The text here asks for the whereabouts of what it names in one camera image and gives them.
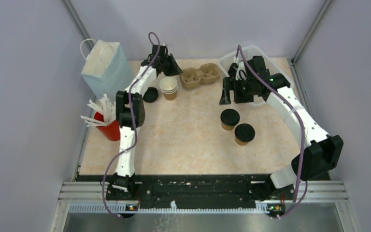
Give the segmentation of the stack of paper cups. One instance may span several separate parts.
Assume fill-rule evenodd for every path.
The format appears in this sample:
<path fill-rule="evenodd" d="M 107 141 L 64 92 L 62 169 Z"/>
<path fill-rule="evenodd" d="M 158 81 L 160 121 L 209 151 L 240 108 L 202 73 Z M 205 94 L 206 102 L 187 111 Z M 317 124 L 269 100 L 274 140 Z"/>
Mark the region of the stack of paper cups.
<path fill-rule="evenodd" d="M 162 78 L 159 87 L 166 100 L 172 101 L 177 97 L 178 82 L 176 78 L 170 76 Z"/>

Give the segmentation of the brown cardboard cup carrier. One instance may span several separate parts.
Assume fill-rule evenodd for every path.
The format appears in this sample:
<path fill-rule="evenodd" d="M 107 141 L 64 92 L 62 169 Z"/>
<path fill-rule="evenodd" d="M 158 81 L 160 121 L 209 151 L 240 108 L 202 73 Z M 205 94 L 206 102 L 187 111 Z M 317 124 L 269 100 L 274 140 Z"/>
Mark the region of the brown cardboard cup carrier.
<path fill-rule="evenodd" d="M 180 82 L 183 88 L 193 89 L 201 84 L 212 84 L 220 79 L 220 69 L 214 63 L 206 63 L 199 68 L 183 69 Z"/>

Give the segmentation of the stack of black lids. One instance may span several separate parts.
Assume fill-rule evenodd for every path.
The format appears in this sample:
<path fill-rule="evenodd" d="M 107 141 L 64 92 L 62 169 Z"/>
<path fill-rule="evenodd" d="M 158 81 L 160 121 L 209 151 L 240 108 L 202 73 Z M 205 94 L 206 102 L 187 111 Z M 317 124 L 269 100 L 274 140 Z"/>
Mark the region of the stack of black lids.
<path fill-rule="evenodd" d="M 143 95 L 143 100 L 147 103 L 153 103 L 158 99 L 159 93 L 155 87 L 149 87 Z"/>

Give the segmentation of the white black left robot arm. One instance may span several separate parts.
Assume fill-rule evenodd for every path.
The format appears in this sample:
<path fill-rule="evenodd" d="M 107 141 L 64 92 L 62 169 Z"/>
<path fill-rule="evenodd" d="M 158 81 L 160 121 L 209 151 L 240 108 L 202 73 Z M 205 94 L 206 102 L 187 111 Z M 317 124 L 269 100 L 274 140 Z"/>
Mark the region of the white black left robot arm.
<path fill-rule="evenodd" d="M 143 97 L 151 83 L 160 73 L 175 76 L 182 72 L 166 44 L 153 45 L 152 52 L 145 59 L 130 85 L 115 96 L 115 115 L 119 124 L 120 143 L 117 166 L 113 175 L 111 189 L 124 200 L 134 197 L 134 156 L 138 133 L 145 121 Z"/>

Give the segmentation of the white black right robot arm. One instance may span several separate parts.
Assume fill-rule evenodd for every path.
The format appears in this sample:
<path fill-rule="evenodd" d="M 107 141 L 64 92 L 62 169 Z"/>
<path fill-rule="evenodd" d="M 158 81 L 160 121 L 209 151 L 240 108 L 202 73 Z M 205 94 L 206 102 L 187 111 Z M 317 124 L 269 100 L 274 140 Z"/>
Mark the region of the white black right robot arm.
<path fill-rule="evenodd" d="M 343 148 L 342 138 L 330 135 L 316 123 L 296 98 L 288 77 L 280 72 L 272 74 L 263 56 L 252 56 L 247 61 L 235 57 L 223 78 L 219 104 L 252 103 L 255 96 L 279 114 L 300 148 L 290 164 L 266 177 L 259 187 L 262 198 L 277 199 L 285 187 L 297 187 L 301 181 L 336 168 Z"/>

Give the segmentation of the white plastic basket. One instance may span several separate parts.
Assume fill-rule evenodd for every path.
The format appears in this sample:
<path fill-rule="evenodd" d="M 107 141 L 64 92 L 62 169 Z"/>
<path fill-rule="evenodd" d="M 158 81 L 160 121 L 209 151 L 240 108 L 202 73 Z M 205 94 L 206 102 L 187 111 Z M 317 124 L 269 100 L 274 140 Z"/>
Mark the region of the white plastic basket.
<path fill-rule="evenodd" d="M 294 91 L 294 82 L 284 71 L 278 67 L 261 49 L 257 46 L 247 46 L 242 51 L 229 53 L 221 57 L 218 66 L 224 77 L 236 77 L 236 79 L 247 79 L 260 77 L 265 83 L 276 91 L 283 87 Z M 262 97 L 254 96 L 254 102 L 247 102 L 252 106 L 261 106 L 266 103 L 271 91 L 265 86 L 266 92 Z M 230 91 L 231 103 L 234 102 L 233 90 Z"/>

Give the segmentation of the light blue paper bag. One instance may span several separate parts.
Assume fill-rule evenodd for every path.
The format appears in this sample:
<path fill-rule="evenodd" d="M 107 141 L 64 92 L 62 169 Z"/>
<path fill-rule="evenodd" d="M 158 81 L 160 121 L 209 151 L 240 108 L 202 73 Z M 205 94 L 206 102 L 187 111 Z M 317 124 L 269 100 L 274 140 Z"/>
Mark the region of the light blue paper bag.
<path fill-rule="evenodd" d="M 115 102 L 118 91 L 129 87 L 134 79 L 133 71 L 119 42 L 86 39 L 80 44 L 93 41 L 94 47 L 85 56 L 81 76 L 98 99 L 105 94 Z"/>

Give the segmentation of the red straw cup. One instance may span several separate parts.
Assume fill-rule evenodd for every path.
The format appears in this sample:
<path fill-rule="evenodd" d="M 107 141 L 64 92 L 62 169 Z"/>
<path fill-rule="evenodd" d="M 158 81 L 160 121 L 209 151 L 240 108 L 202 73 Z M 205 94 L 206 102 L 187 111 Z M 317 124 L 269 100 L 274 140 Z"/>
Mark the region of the red straw cup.
<path fill-rule="evenodd" d="M 116 142 L 120 140 L 120 127 L 117 120 L 107 126 L 96 126 L 96 128 L 109 140 Z"/>

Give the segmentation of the black mounting base rail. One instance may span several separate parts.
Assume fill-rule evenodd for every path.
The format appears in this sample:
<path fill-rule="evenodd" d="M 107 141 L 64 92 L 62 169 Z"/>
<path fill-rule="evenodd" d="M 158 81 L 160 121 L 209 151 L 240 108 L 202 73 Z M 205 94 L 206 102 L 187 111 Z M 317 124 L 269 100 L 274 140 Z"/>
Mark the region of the black mounting base rail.
<path fill-rule="evenodd" d="M 108 187 L 115 175 L 78 175 L 78 182 L 99 182 L 108 201 L 134 201 L 141 209 L 238 209 L 254 208 L 256 201 L 290 201 L 293 184 L 276 189 L 269 174 L 180 174 L 125 177 L 128 191 Z"/>

